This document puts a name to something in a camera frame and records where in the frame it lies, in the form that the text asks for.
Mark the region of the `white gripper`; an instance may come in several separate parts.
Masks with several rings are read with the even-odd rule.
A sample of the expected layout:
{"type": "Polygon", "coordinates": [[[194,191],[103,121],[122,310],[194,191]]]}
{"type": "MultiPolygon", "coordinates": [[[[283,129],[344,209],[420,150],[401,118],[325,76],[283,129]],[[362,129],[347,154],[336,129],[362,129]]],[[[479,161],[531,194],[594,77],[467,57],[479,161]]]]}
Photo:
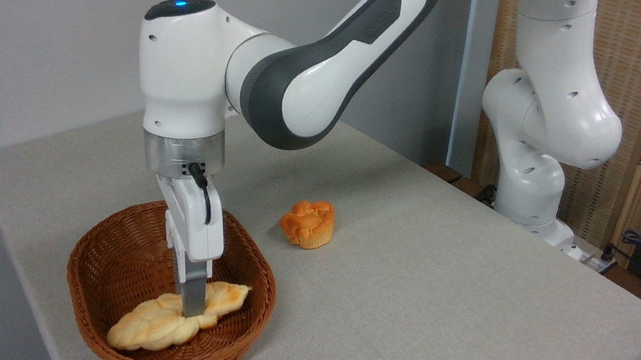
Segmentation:
{"type": "Polygon", "coordinates": [[[157,180],[168,206],[172,228],[180,241],[171,242],[168,246],[175,246],[172,253],[174,279],[181,296],[183,315],[188,318],[200,316],[205,313],[211,260],[223,254],[220,197],[210,180],[205,187],[191,178],[181,180],[158,175],[157,180]]]}

